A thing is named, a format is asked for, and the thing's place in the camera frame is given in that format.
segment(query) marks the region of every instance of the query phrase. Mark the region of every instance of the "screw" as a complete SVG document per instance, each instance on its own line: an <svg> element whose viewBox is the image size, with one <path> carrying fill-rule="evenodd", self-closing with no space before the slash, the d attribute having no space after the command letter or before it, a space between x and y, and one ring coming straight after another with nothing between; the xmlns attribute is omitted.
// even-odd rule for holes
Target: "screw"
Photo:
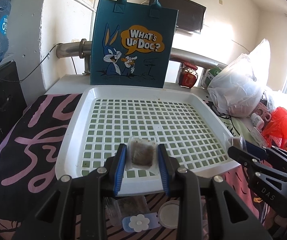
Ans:
<svg viewBox="0 0 287 240"><path fill-rule="evenodd" d="M220 183L220 182L223 182L224 179L221 176L217 175L214 177L214 181Z"/></svg>
<svg viewBox="0 0 287 240"><path fill-rule="evenodd" d="M99 167L99 168L97 169L97 172L98 172L99 174L104 174L104 173L107 172L107 169L106 169L105 167Z"/></svg>
<svg viewBox="0 0 287 240"><path fill-rule="evenodd" d="M70 176L69 175L63 175L62 177L61 177L61 181L62 182L68 182L70 180Z"/></svg>
<svg viewBox="0 0 287 240"><path fill-rule="evenodd" d="M179 173L186 173L187 169L185 167L179 167L177 170Z"/></svg>

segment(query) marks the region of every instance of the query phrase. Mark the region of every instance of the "black monitor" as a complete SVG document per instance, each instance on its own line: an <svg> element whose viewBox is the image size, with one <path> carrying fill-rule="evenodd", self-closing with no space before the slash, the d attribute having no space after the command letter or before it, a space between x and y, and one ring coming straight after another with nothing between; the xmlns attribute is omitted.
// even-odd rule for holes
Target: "black monitor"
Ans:
<svg viewBox="0 0 287 240"><path fill-rule="evenodd" d="M177 28L199 33L203 27L206 7L190 0L159 0L162 7L179 10Z"/></svg>

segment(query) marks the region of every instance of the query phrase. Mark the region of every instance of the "stainless steel rail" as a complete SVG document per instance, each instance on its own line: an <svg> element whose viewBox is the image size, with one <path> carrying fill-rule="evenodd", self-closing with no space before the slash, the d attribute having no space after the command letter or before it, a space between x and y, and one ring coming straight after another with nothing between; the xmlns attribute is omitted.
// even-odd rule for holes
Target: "stainless steel rail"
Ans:
<svg viewBox="0 0 287 240"><path fill-rule="evenodd" d="M66 43L60 44L57 47L57 57L77 57L80 58L91 56L91 41L81 41L81 42L73 42L73 43ZM177 62L190 62L196 66L205 68L205 69L212 69L217 67L218 64L226 66L219 61L213 60L208 57L204 57L199 54L195 54L192 52L188 52L182 49L171 49L170 53L170 60L177 61Z"/></svg>

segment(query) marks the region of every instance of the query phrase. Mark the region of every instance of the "grid tray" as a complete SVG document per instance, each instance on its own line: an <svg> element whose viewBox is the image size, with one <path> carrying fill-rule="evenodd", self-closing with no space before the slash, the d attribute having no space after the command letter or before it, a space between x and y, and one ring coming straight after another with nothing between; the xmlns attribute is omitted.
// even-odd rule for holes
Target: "grid tray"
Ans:
<svg viewBox="0 0 287 240"><path fill-rule="evenodd" d="M197 96L174 90L97 86L82 95L74 112L58 155L57 178L87 175L103 166L130 137L165 144L169 156L200 176L236 166L225 149L231 134ZM124 173L119 195L158 191L162 191L159 175L132 169Z"/></svg>

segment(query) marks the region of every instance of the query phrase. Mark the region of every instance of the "sunlight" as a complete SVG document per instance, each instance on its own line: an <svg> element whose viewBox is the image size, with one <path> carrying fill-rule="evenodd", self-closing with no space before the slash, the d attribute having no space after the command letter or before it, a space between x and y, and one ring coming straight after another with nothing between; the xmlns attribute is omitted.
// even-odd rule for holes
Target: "sunlight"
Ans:
<svg viewBox="0 0 287 240"><path fill-rule="evenodd" d="M234 32L230 24L215 23L203 27L201 34L176 33L172 47L183 49L228 64L231 59Z"/></svg>

